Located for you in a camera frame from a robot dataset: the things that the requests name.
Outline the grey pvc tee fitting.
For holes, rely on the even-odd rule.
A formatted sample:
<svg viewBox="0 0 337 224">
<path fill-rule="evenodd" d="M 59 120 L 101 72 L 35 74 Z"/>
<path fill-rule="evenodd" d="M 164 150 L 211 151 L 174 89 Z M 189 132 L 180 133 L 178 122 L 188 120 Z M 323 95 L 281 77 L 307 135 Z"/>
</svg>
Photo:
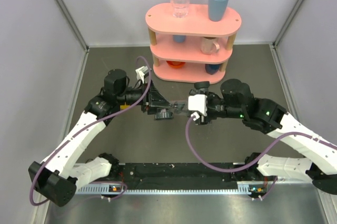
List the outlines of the grey pvc tee fitting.
<svg viewBox="0 0 337 224">
<path fill-rule="evenodd" d="M 194 84 L 196 94 L 207 94 L 209 92 L 210 82 L 203 81 Z"/>
</svg>

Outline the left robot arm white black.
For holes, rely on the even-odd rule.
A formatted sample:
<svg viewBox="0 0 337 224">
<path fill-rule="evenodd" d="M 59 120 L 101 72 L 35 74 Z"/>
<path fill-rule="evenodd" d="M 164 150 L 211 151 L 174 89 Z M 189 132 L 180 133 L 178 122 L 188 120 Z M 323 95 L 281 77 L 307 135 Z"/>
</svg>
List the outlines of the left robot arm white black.
<svg viewBox="0 0 337 224">
<path fill-rule="evenodd" d="M 118 161 L 109 154 L 75 166 L 81 154 L 92 140 L 118 115 L 140 106 L 141 111 L 154 115 L 156 120 L 172 119 L 173 104 L 166 100 L 151 80 L 151 69 L 142 66 L 136 69 L 139 86 L 130 87 L 130 79 L 121 69 L 110 70 L 104 78 L 104 86 L 93 97 L 78 122 L 60 145 L 43 161 L 33 162 L 28 168 L 32 181 L 29 200 L 38 192 L 59 207 L 66 205 L 76 190 L 98 178 L 114 180 L 119 175 Z"/>
</svg>

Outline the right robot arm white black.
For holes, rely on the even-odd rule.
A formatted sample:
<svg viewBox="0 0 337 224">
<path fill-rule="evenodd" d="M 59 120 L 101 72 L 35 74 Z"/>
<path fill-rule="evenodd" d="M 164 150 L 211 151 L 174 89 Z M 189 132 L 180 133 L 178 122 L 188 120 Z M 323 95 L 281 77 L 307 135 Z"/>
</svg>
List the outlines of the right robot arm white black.
<svg viewBox="0 0 337 224">
<path fill-rule="evenodd" d="M 209 91 L 209 82 L 198 82 L 189 93 L 190 118 L 185 138 L 190 145 L 191 122 L 205 125 L 217 118 L 240 119 L 251 130 L 274 138 L 263 152 L 238 168 L 219 168 L 203 160 L 189 146 L 193 155 L 206 167 L 223 173 L 246 171 L 253 180 L 282 177 L 311 182 L 316 188 L 336 195 L 336 145 L 297 121 L 284 107 L 267 98 L 256 98 L 248 84 L 229 79 L 221 84 L 221 96 Z"/>
</svg>

